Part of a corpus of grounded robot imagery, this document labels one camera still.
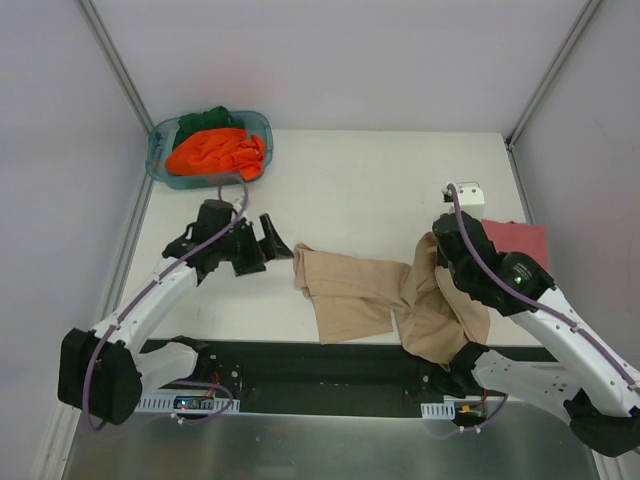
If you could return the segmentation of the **beige t shirt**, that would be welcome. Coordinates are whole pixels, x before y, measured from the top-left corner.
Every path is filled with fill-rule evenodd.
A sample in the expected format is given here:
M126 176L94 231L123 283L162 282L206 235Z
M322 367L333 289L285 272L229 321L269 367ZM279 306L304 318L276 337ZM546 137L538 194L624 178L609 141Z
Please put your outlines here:
M297 245L295 285L313 305L320 343L396 330L404 350L444 369L467 344L486 343L488 308L458 290L436 253L431 232L416 244L411 264Z

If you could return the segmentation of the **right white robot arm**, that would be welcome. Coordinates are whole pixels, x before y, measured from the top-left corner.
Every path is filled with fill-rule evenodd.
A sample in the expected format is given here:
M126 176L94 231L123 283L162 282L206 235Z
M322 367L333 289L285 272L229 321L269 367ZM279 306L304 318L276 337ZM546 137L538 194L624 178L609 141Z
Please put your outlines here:
M523 328L555 358L553 372L470 342L455 354L443 381L452 396L498 391L566 423L590 449L618 457L639 448L639 372L577 314L533 258L499 253L481 222L446 213L432 225L438 265L482 305Z

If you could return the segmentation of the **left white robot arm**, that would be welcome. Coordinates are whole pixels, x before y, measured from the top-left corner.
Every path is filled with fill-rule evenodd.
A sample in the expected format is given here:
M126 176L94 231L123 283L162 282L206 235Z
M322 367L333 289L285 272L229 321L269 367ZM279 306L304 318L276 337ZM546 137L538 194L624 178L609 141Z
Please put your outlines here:
M240 277L293 258L268 214L257 238L241 207L206 200L194 222L163 250L146 282L89 330L71 329L61 343L57 398L102 425L120 425L141 398L166 385L219 390L209 345L183 335L151 352L143 347L170 311L221 263Z

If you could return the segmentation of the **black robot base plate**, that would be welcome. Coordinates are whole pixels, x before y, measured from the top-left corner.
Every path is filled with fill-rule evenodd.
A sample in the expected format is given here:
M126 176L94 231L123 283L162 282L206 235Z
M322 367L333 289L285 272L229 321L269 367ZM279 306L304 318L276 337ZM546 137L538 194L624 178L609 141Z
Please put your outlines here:
M227 388L243 413L418 418L420 407L447 397L480 397L468 374L398 345L212 341L208 366L172 387Z

